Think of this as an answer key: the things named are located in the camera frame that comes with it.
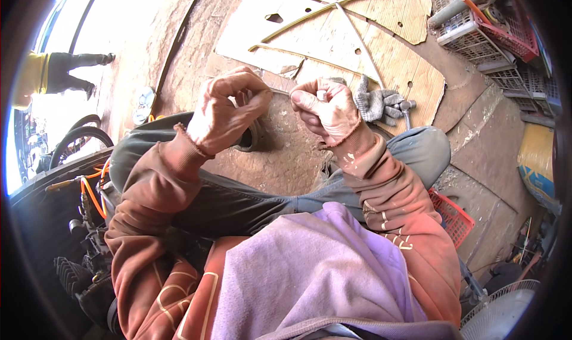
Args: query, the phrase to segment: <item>yellow jacket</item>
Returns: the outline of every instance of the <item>yellow jacket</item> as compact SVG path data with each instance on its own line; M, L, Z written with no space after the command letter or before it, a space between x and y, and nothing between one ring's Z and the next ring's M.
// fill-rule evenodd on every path
M18 76L17 89L12 102L15 109L26 110L32 102L32 94L46 93L49 60L50 54L36 54L34 51L28 53Z

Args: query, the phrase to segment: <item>lap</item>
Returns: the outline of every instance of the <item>lap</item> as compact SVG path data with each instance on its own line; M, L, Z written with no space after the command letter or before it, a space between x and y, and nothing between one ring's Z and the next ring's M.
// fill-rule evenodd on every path
M111 155L110 176L122 190L133 165L157 141L175 137L173 126L187 125L192 113L181 113L144 124L122 139ZM416 171L426 188L437 180L450 161L445 134L434 127L418 127L387 142L392 155ZM341 170L334 172L317 191L300 196L263 193L253 187L200 170L201 190L189 208L173 218L173 226L207 238L252 235L280 215L316 212L324 202L344 204L364 222L359 197L344 185Z

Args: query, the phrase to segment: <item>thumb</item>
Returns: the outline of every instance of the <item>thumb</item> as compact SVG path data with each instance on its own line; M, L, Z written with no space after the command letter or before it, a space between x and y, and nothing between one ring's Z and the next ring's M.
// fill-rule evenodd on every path
M320 115L320 111L323 110L325 102L318 100L318 97L306 91L294 91L290 95L290 100L300 109L314 113L315 115Z

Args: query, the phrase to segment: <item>gold metal rod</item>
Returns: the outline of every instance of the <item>gold metal rod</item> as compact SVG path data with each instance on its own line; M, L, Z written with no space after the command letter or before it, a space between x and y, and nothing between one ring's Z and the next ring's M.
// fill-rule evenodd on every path
M279 35L280 33L284 32L287 29L290 29L292 26L299 24L300 22L303 22L304 20L315 16L329 8L332 8L334 6L336 6L337 4L340 3L347 3L348 1L352 1L352 0L340 0L340 1L335 1L333 3L329 3L327 5L324 5L323 7L319 8L318 10L314 10L304 16L302 16L301 18L299 18L298 20L295 20L289 24L286 24L284 26L282 26L281 28L277 29L276 31L274 31L273 33L271 33L270 35L266 36L265 38L261 39L260 42L261 43L266 43L268 42L268 40L272 39L273 37L275 37L276 35ZM248 49L248 51L252 51L256 48L256 45L253 45L250 49Z

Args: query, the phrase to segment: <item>brown sweatshirt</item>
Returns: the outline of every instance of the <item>brown sweatshirt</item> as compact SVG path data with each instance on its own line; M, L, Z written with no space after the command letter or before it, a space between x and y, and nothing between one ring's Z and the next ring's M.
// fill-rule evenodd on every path
M200 284L196 270L166 250L163 237L172 215L193 201L201 186L198 169L213 158L198 150L182 125L175 129L173 141L157 143L134 166L105 234L127 338L209 338L225 251L243 239L215 244ZM458 258L417 174L393 158L363 122L332 151L346 184L363 202L368 226L402 251L412 292L428 320L458 327Z

